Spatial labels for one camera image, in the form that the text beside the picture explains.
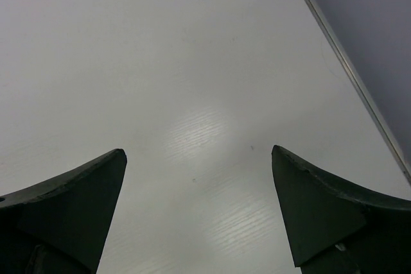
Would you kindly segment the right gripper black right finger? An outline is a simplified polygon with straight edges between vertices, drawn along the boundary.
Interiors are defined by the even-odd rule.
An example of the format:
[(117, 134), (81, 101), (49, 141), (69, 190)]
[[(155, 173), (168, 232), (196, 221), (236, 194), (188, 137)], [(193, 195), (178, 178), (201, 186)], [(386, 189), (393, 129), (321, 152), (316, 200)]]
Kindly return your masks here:
[(274, 185), (297, 268), (410, 267), (410, 201), (320, 169), (281, 146)]

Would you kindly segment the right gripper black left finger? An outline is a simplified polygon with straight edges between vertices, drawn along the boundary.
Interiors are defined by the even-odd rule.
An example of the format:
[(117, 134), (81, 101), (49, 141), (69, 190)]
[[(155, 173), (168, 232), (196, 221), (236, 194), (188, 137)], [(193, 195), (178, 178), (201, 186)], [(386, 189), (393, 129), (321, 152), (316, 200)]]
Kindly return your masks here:
[(1, 273), (96, 273), (127, 166), (114, 149), (1, 196)]

